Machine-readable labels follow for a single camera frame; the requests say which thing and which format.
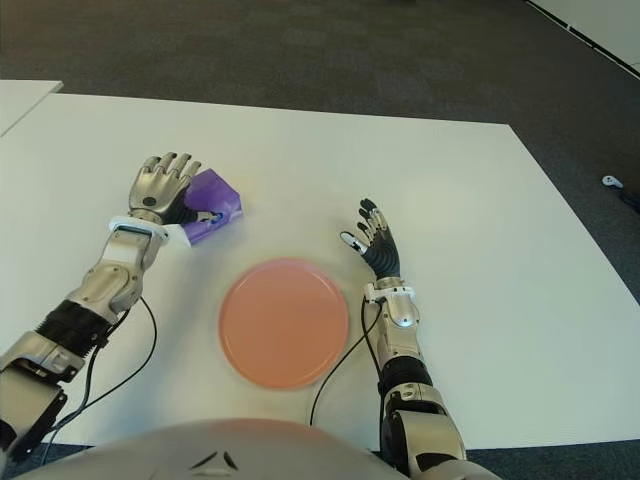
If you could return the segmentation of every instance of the black wire on table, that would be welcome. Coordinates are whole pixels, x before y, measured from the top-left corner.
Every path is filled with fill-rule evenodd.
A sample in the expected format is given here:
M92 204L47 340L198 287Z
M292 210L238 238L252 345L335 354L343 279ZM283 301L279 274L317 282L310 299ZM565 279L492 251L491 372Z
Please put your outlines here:
M322 384L320 385L320 388L318 389L318 392L316 393L316 397L313 400L313 406L311 407L311 415L309 415L309 425L310 426L313 426L313 417L314 417L314 413L316 411L316 406L318 404L318 399L320 398L320 394L322 393L322 389L327 384L327 382L329 381L331 376L336 372L336 370L340 367L340 365L342 365L342 363L347 359L347 357L351 354L351 352L353 352L356 349L356 347L358 345L360 345L360 343L362 343L362 340L364 340L366 338L367 339L367 344L369 346L371 345L371 343L369 341L369 332L373 329L373 327L376 325L376 323L378 323L378 319L380 318L380 313L382 313L382 306L379 306L378 313L376 314L376 318L368 328L365 328L365 323L364 323L364 306L365 306L365 299L363 298L362 299L362 307L360 308L360 320L361 320L361 324L362 324L362 335L360 336L358 341L356 343L354 343L351 346L351 348L349 348L349 350L347 350L347 353L345 353L342 356L340 361L338 363L336 363L336 365L331 369L329 374L322 381ZM375 364L377 366L378 365L378 361L375 360L375 356L374 356L374 362L375 362ZM379 376L380 375L380 369L379 368L376 368L376 369L378 371L378 376Z
M100 395L98 398L92 400L91 402L88 402L89 395L91 393L91 379L92 379L92 375L93 375L93 366L95 364L96 357L98 356L98 353L101 350L101 347L96 347L96 349L91 354L91 358L89 359L89 364L87 366L87 376L86 376L86 379L85 379L85 388L84 388L84 395L83 395L83 398L82 398L82 402L80 402L80 405L78 406L78 408L76 408L73 412L71 412L70 414L68 414L65 417L63 417L58 423L56 423L49 430L49 432L53 432L53 435L51 435L51 438L49 439L49 442L47 443L47 447L45 448L44 453L42 454L42 460L40 461L40 466L43 466L46 463L47 456L49 454L49 450L51 448L51 445L53 444L53 441L55 440L55 438L58 435L58 433L60 432L60 430L65 425L68 425L71 421L73 421L75 418L77 418L87 408L89 408L92 405L95 405L97 402L99 402L100 400L105 398L107 395L110 395L111 393L116 391L118 388L122 387L125 383L127 383L129 380L131 380L133 377L135 377L138 373L140 373L140 371L144 367L146 367L147 363L149 363L149 360L151 360L151 357L153 356L153 353L154 353L154 351L156 349L156 344L158 342L158 324L156 323L155 315L151 311L151 307L149 307L149 304L146 302L146 300L143 297L140 297L140 300L142 301L142 303L146 307L147 312L149 312L149 317L151 318L151 322L153 324L153 343L151 344L151 349L149 350L149 354L147 355L147 358L144 360L144 362L142 362L142 364L131 375L129 375L127 378L125 378L122 382L118 383L115 387L107 390L105 393ZM107 335L106 335L107 338L110 337L113 334L113 332L115 332L116 329L120 325L122 325L122 323L124 322L124 320L127 318L128 315L129 315L129 310L125 311L124 314L122 315L122 317L120 318L120 320L118 321L118 323L116 325L114 325L113 328L111 328L111 330L109 330L107 332Z

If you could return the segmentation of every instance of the tabletop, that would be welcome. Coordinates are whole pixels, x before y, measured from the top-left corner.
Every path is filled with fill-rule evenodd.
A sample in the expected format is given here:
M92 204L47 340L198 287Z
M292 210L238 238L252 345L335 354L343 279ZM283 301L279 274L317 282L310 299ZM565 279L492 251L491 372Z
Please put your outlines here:
M468 448L640 436L640 308L507 125L49 95L0 142L0 350L34 328L98 259L141 162L189 152L243 200L244 217L194 248L170 242L144 278L159 323L148 367L63 429L102 444L201 418L306 422L318 384L250 384L217 337L226 291L253 265L304 258L340 287L360 334L371 273L338 232L359 200L383 209L417 292L419 340ZM146 356L135 306L98 357L96 394ZM66 411L82 397L65 387ZM376 376L359 348L316 422L377 448Z
M20 121L62 82L49 80L0 80L0 137Z

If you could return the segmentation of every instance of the silver robot hand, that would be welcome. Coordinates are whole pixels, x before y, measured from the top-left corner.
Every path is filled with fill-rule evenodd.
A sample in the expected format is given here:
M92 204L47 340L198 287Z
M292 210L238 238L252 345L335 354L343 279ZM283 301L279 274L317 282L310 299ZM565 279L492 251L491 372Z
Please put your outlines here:
M188 153L169 152L144 162L129 194L129 215L160 225L195 221L197 213L184 205L184 196L200 162L187 166L189 160Z

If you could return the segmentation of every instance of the black rubber joint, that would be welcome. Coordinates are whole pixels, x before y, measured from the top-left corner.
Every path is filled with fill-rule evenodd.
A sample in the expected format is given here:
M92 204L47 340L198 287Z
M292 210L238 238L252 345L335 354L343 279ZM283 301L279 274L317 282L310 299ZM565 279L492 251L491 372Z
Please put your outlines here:
M378 280L400 276L400 259L395 246L382 245L376 248L369 248L364 252L362 258L371 267Z
M403 383L424 383L433 386L425 364L414 357L396 357L389 360L380 372L380 395L384 398L393 388Z
M110 327L111 324L100 315L65 300L47 315L36 333L85 357L96 345L107 344L106 334Z

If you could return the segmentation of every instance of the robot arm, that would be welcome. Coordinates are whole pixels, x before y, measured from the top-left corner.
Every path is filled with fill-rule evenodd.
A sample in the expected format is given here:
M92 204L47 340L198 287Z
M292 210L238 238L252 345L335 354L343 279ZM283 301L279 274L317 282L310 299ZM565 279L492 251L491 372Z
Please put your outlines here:
M58 383L73 380L84 357L107 344L119 315L140 298L144 272L168 239L162 225L194 216L183 204L200 167L191 162L182 174L190 158L169 153L144 163L131 189L130 216L111 221L100 260L0 359L0 472L7 458L24 460L50 431L67 400Z
M420 314L415 293L400 276L400 260L382 212L368 199L360 215L367 224L358 228L370 244L342 232L376 274L365 287L369 303L381 305L377 345L383 402L380 450L391 466L414 479L497 479L491 472L466 461L466 450L444 401L433 382L417 341Z

